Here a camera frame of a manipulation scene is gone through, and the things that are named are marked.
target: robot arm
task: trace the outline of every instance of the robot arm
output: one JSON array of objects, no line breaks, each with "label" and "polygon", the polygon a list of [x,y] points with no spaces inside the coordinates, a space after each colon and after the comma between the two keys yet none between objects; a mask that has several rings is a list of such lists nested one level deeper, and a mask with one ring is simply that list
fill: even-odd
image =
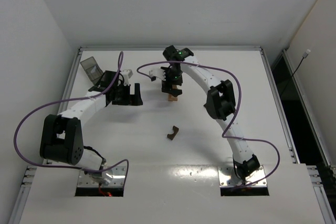
[{"label": "robot arm", "polygon": [[[116,72],[106,71],[86,94],[92,97],[109,86]],[[128,79],[132,70],[120,72],[121,82],[115,82],[104,95],[77,102],[58,115],[48,115],[44,121],[40,145],[40,156],[81,168],[100,170],[106,160],[93,149],[83,145],[82,128],[87,121],[108,104],[142,105],[139,83],[134,84],[130,94]]]},{"label": "robot arm", "polygon": [[[166,48],[163,55],[167,60],[178,60],[187,63],[200,64],[194,54],[187,48],[177,51],[173,46]],[[210,73],[207,69],[191,66],[186,64],[173,63],[169,68],[162,68],[163,73],[160,71],[151,70],[150,75],[153,77],[162,77],[162,91],[177,96],[182,93],[182,90],[167,89],[170,84],[176,84],[177,82],[182,84],[182,73],[186,73],[207,94],[206,104],[208,114],[216,120],[221,126],[223,131],[227,128],[228,123],[233,117],[235,112],[235,97],[233,91],[233,85],[229,80],[222,81],[216,76]],[[238,136],[243,138],[243,132],[237,122],[231,125],[226,133],[226,136]],[[237,174],[245,180],[252,172],[260,167],[257,157],[248,146],[245,140],[227,139],[233,152],[234,165],[237,167]]]}]

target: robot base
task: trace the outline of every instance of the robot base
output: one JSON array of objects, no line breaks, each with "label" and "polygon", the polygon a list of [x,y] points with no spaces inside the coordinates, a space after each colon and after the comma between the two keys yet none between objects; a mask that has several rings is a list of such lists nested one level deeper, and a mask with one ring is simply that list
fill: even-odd
[{"label": "robot base", "polygon": [[[264,176],[265,171],[261,166],[259,170],[246,178],[246,183],[257,181]],[[233,189],[233,187],[241,185],[242,181],[236,176],[232,164],[224,164],[219,167],[218,177],[221,196],[269,196],[266,179],[246,188]]]},{"label": "robot base", "polygon": [[[116,166],[109,170],[111,182],[108,185],[101,185],[101,191],[110,193],[112,197],[123,197],[123,185],[126,174],[126,166]],[[75,196],[104,197],[98,189],[99,184],[93,181],[89,175],[85,175],[81,170],[79,172]]]}]

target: white table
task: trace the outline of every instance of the white table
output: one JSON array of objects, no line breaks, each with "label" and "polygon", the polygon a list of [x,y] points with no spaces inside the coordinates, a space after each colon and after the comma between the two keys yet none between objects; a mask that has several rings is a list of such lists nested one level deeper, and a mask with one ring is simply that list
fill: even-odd
[{"label": "white table", "polygon": [[[324,223],[306,166],[293,164],[289,154],[288,133],[286,139],[261,52],[189,48],[202,64],[225,68],[240,80],[243,100],[238,121],[245,136],[269,140],[278,147],[280,166],[267,179],[270,196],[221,197],[218,173],[190,175],[188,169],[232,161],[221,128],[203,108],[205,93],[184,75],[183,94],[178,102],[168,102],[161,82],[135,72],[139,65],[164,60],[163,50],[125,50],[122,68],[133,70],[131,83],[141,84],[144,105],[109,105],[83,130],[84,143],[97,149],[109,164],[129,159],[124,197],[74,197],[78,171],[38,168],[21,224]],[[117,50],[83,50],[80,60],[94,56],[102,70],[116,70],[118,54]],[[68,96],[71,91],[72,98],[92,86],[77,65],[65,92]],[[224,73],[213,73],[234,83]],[[180,131],[170,141],[166,135],[173,125]],[[265,172],[270,172],[277,161],[272,147],[250,146]]]}]

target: purple cable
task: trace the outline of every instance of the purple cable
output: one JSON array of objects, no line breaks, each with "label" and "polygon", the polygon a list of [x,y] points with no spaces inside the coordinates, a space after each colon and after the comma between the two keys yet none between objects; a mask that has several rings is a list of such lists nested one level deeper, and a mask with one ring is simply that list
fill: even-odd
[{"label": "purple cable", "polygon": [[[238,103],[237,103],[236,112],[235,112],[234,116],[232,117],[230,123],[229,123],[228,126],[226,127],[226,129],[223,131],[223,133],[222,133],[222,137],[223,137],[223,138],[233,138],[233,139],[238,139],[238,140],[241,140],[241,139],[242,139],[241,137],[238,137],[238,136],[225,136],[226,132],[230,129],[231,125],[233,124],[234,120],[236,119],[236,117],[237,117],[237,115],[238,115],[238,112],[239,112],[239,109],[240,109],[240,104],[241,104],[241,102],[242,102],[242,95],[241,95],[241,94],[242,94],[242,93],[241,93],[241,92],[242,92],[242,91],[241,91],[241,90],[242,90],[242,89],[241,89],[242,87],[240,86],[240,83],[239,83],[239,81],[238,81],[238,78],[237,78],[233,73],[231,73],[231,72],[228,71],[228,70],[221,69],[221,68],[215,68],[215,67],[203,66],[203,65],[198,65],[198,64],[189,63],[189,62],[183,62],[183,61],[176,61],[176,60],[170,60],[170,61],[158,61],[158,62],[147,63],[147,64],[144,64],[144,65],[142,65],[142,66],[139,66],[139,67],[137,68],[136,71],[137,71],[139,74],[142,74],[142,75],[144,75],[144,76],[146,76],[146,77],[148,77],[148,78],[151,78],[148,74],[143,73],[143,72],[140,72],[139,70],[142,69],[142,68],[144,68],[144,67],[147,67],[147,66],[152,66],[152,65],[157,65],[157,64],[163,64],[163,63],[180,63],[180,64],[186,64],[186,65],[191,65],[191,66],[196,66],[196,67],[201,67],[201,68],[213,69],[213,70],[217,70],[217,71],[225,72],[225,73],[231,75],[231,76],[235,79],[235,81],[236,81],[236,83],[237,83],[237,86],[238,86]],[[263,179],[265,179],[265,178],[268,178],[270,175],[272,175],[272,174],[276,171],[276,169],[278,168],[278,166],[279,166],[279,164],[280,164],[280,153],[279,153],[279,150],[276,148],[276,146],[275,146],[273,143],[271,143],[271,142],[269,142],[269,141],[267,141],[267,140],[251,139],[251,138],[244,138],[244,140],[246,140],[246,141],[252,141],[252,142],[263,142],[263,143],[270,144],[270,145],[276,150],[276,152],[277,152],[277,155],[278,155],[278,162],[277,162],[275,168],[274,168],[269,174],[267,174],[264,178],[259,179],[259,180],[255,181],[255,182],[251,182],[251,183],[246,184],[246,185],[240,185],[240,186],[233,187],[232,189],[245,188],[245,187],[251,186],[251,185],[253,185],[253,184],[255,184],[255,183],[258,183],[259,181],[261,181],[261,180],[263,180]]]},{"label": "purple cable", "polygon": [[107,170],[110,170],[114,167],[116,167],[117,165],[123,163],[123,162],[126,162],[127,163],[127,168],[126,168],[126,174],[125,174],[125,180],[124,180],[124,184],[123,184],[123,188],[125,187],[125,182],[126,182],[126,178],[127,178],[127,174],[128,174],[128,169],[129,169],[129,161],[128,159],[123,159],[122,161],[119,161],[118,163],[106,168],[106,169],[102,169],[102,170],[90,170],[90,169],[84,169],[84,168],[80,168],[80,167],[75,167],[75,166],[66,166],[66,165],[43,165],[43,164],[38,164],[38,163],[35,163],[33,161],[30,161],[29,159],[27,159],[26,157],[24,157],[22,155],[22,153],[20,152],[20,150],[18,149],[18,146],[17,146],[17,134],[22,126],[22,124],[27,120],[28,117],[30,117],[32,114],[34,114],[36,111],[39,111],[45,107],[48,107],[48,106],[51,106],[51,105],[54,105],[54,104],[58,104],[58,103],[62,103],[62,102],[70,102],[70,101],[81,101],[81,100],[88,100],[88,99],[92,99],[92,98],[96,98],[96,97],[99,97],[101,95],[104,95],[106,92],[109,91],[109,89],[112,87],[112,85],[114,84],[115,80],[117,79],[117,77],[119,76],[119,72],[120,72],[120,69],[121,69],[121,65],[122,65],[122,61],[123,61],[123,58],[124,58],[124,53],[123,51],[120,52],[119,54],[119,57],[118,57],[118,69],[117,69],[117,73],[114,75],[111,83],[109,84],[109,86],[104,89],[102,92],[100,92],[99,94],[95,94],[91,97],[79,97],[79,98],[69,98],[69,99],[64,99],[64,100],[59,100],[59,101],[55,101],[55,102],[49,102],[49,103],[46,103],[34,110],[32,110],[31,112],[29,112],[19,123],[19,125],[17,126],[16,130],[15,130],[15,133],[14,133],[14,149],[17,153],[17,155],[23,159],[25,162],[31,164],[31,165],[35,165],[35,166],[38,166],[38,167],[47,167],[47,168],[66,168],[66,169],[82,169],[83,171],[85,172],[89,172],[89,173],[102,173],[102,172],[105,172]]},{"label": "purple cable", "polygon": [[152,62],[152,63],[147,63],[145,65],[142,65],[142,66],[139,66],[137,68],[137,72],[139,74],[142,74],[143,76],[147,76],[148,78],[151,78],[148,74],[145,74],[143,72],[140,72],[139,70],[144,68],[144,67],[147,67],[147,66],[151,66],[151,65],[157,65],[157,64],[163,64],[163,63],[180,63],[180,64],[186,64],[186,65],[191,65],[191,66],[195,66],[195,67],[201,67],[201,68],[207,68],[207,69],[213,69],[213,70],[217,70],[217,71],[221,71],[221,72],[224,72],[224,73],[227,73],[229,74],[230,76],[233,77],[233,79],[235,79],[236,83],[237,83],[237,86],[238,86],[238,103],[237,103],[237,108],[236,108],[236,112],[234,113],[231,121],[229,122],[229,124],[227,125],[227,128],[223,131],[222,133],[222,137],[225,136],[226,132],[229,130],[229,128],[231,127],[231,125],[233,124],[234,120],[236,119],[237,115],[238,115],[238,112],[239,112],[239,109],[240,109],[240,104],[242,103],[242,87],[240,86],[240,83],[238,81],[238,78],[233,74],[231,73],[230,71],[228,70],[225,70],[225,69],[222,69],[222,68],[215,68],[215,67],[209,67],[209,66],[203,66],[203,65],[198,65],[198,64],[194,64],[194,63],[189,63],[189,62],[183,62],[183,61],[177,61],[177,60],[169,60],[169,61],[158,61],[158,62]]}]

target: purple wire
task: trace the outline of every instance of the purple wire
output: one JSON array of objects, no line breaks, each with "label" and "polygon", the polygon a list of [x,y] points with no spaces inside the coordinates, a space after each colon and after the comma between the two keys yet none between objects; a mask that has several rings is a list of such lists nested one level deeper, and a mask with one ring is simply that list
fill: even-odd
[{"label": "purple wire", "polygon": [[[148,77],[148,78],[151,78],[148,74],[143,73],[143,72],[140,72],[139,70],[142,69],[142,68],[144,68],[144,67],[147,67],[147,66],[152,66],[152,65],[157,65],[157,64],[163,64],[163,63],[180,63],[180,64],[186,64],[186,65],[191,65],[191,66],[196,66],[196,67],[201,67],[201,68],[213,69],[213,70],[217,70],[217,71],[225,72],[225,73],[231,75],[231,76],[235,79],[235,81],[236,81],[236,83],[237,83],[237,86],[238,86],[238,103],[237,103],[236,112],[234,113],[234,116],[232,117],[232,119],[231,119],[230,123],[228,124],[228,126],[226,127],[226,129],[223,131],[223,133],[222,133],[222,137],[223,137],[223,138],[233,138],[233,139],[238,139],[238,140],[241,140],[241,139],[242,139],[241,137],[238,137],[238,136],[225,136],[226,132],[230,129],[231,125],[233,124],[234,120],[236,119],[236,117],[237,117],[237,115],[238,115],[238,112],[239,112],[239,109],[240,109],[240,104],[241,104],[241,102],[242,102],[242,95],[241,95],[241,94],[242,94],[242,93],[241,93],[241,92],[242,92],[242,91],[241,91],[241,90],[242,90],[242,89],[241,89],[242,87],[241,87],[241,85],[240,85],[240,83],[239,83],[239,81],[238,81],[238,78],[237,78],[233,73],[231,73],[231,72],[228,71],[228,70],[221,69],[221,68],[215,68],[215,67],[203,66],[203,65],[198,65],[198,64],[189,63],[189,62],[183,62],[183,61],[176,61],[176,60],[158,61],[158,62],[147,63],[147,64],[144,64],[144,65],[142,65],[142,66],[139,66],[139,67],[137,68],[136,71],[137,71],[139,74],[142,74],[142,75],[144,75],[144,76],[146,76],[146,77]],[[258,183],[259,181],[261,181],[261,180],[263,180],[263,179],[265,179],[265,178],[268,178],[270,175],[272,175],[272,174],[276,171],[276,169],[278,168],[278,166],[279,166],[279,164],[280,164],[280,153],[279,153],[279,150],[276,148],[276,146],[275,146],[273,143],[271,143],[271,142],[269,142],[269,141],[267,141],[267,140],[252,139],[252,138],[244,138],[244,140],[246,140],[246,141],[252,141],[252,142],[263,142],[263,143],[270,144],[270,145],[276,150],[276,152],[277,152],[277,155],[278,155],[278,161],[277,161],[277,164],[276,164],[276,166],[274,167],[274,169],[273,169],[269,174],[267,174],[264,178],[259,179],[259,180],[254,181],[254,182],[251,182],[251,183],[246,184],[246,185],[240,185],[240,186],[233,187],[232,189],[245,188],[245,187],[251,186],[251,185],[253,185],[253,184],[255,184],[255,183]]]},{"label": "purple wire", "polygon": [[15,133],[14,133],[14,149],[17,153],[17,155],[22,159],[24,160],[25,162],[31,164],[31,165],[35,165],[35,166],[38,166],[38,167],[47,167],[47,168],[66,168],[66,169],[81,169],[85,172],[89,172],[89,173],[102,173],[102,172],[106,172],[107,170],[110,170],[114,167],[116,167],[117,165],[123,163],[123,162],[126,162],[127,163],[127,168],[126,168],[126,174],[125,174],[125,180],[124,180],[124,184],[123,184],[123,188],[125,186],[125,182],[126,182],[126,177],[127,177],[127,174],[128,174],[128,169],[129,169],[129,161],[128,159],[123,159],[122,161],[119,161],[118,163],[106,168],[106,169],[102,169],[102,170],[90,170],[90,169],[84,169],[84,168],[81,168],[81,167],[75,167],[75,166],[66,166],[66,165],[43,165],[43,164],[38,164],[38,163],[35,163],[29,159],[27,159],[25,156],[22,155],[22,153],[20,152],[20,150],[18,149],[18,146],[17,146],[17,134],[22,126],[22,124],[27,120],[28,117],[30,117],[32,114],[34,114],[36,111],[39,111],[45,107],[48,107],[48,106],[51,106],[51,105],[54,105],[54,104],[58,104],[58,103],[62,103],[62,102],[70,102],[70,101],[81,101],[81,100],[88,100],[88,99],[92,99],[92,98],[96,98],[96,97],[99,97],[101,95],[104,95],[106,92],[109,91],[109,89],[112,87],[112,85],[114,84],[115,80],[117,79],[117,77],[119,76],[119,73],[120,73],[120,69],[121,69],[121,65],[122,65],[122,61],[123,61],[123,58],[124,58],[124,53],[123,51],[121,51],[119,53],[119,57],[118,57],[118,69],[117,69],[117,73],[114,75],[111,83],[108,85],[108,87],[106,89],[104,89],[102,92],[100,92],[99,94],[95,94],[91,97],[78,97],[78,98],[69,98],[69,99],[64,99],[64,100],[59,100],[59,101],[55,101],[55,102],[49,102],[49,103],[46,103],[32,111],[30,111],[19,123],[19,125],[17,126],[16,130],[15,130]]},{"label": "purple wire", "polygon": [[222,69],[222,68],[215,68],[215,67],[209,67],[209,66],[204,66],[204,65],[198,65],[198,64],[194,64],[194,63],[189,63],[189,62],[183,62],[183,61],[177,61],[177,60],[169,60],[169,61],[158,61],[158,62],[152,62],[152,63],[147,63],[147,64],[144,64],[142,66],[139,66],[137,68],[137,72],[139,74],[142,74],[143,76],[147,76],[148,78],[151,78],[148,74],[145,74],[143,72],[140,72],[139,70],[144,68],[144,67],[147,67],[147,66],[151,66],[151,65],[157,65],[157,64],[163,64],[163,63],[180,63],[180,64],[185,64],[185,65],[191,65],[191,66],[196,66],[196,67],[201,67],[201,68],[207,68],[207,69],[213,69],[213,70],[217,70],[217,71],[221,71],[221,72],[224,72],[224,73],[227,73],[229,74],[230,76],[233,77],[233,79],[235,79],[236,83],[237,83],[237,86],[238,86],[238,103],[237,103],[237,108],[236,108],[236,112],[234,113],[231,121],[229,122],[229,124],[227,125],[227,128],[223,131],[222,133],[222,137],[225,136],[226,132],[230,129],[231,125],[233,124],[234,120],[236,119],[237,115],[238,115],[238,112],[239,112],[239,109],[240,109],[240,104],[242,103],[242,87],[240,86],[240,83],[238,81],[238,78],[230,71],[228,70],[225,70],[225,69]]}]

